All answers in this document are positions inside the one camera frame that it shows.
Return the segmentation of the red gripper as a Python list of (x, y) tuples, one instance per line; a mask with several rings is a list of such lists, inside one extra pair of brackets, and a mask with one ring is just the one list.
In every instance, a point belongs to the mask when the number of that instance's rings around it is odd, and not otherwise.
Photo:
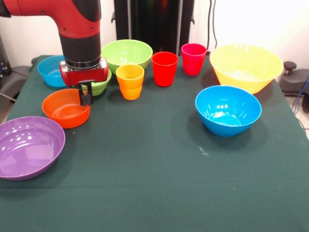
[[(106, 81), (109, 74), (106, 58), (101, 58), (99, 64), (90, 69), (73, 69), (65, 61), (59, 63), (59, 70), (63, 82), (67, 86), (79, 85), (79, 98), (81, 106), (93, 104), (92, 84), (90, 82)], [(81, 83), (86, 83), (87, 95), (84, 94)]]

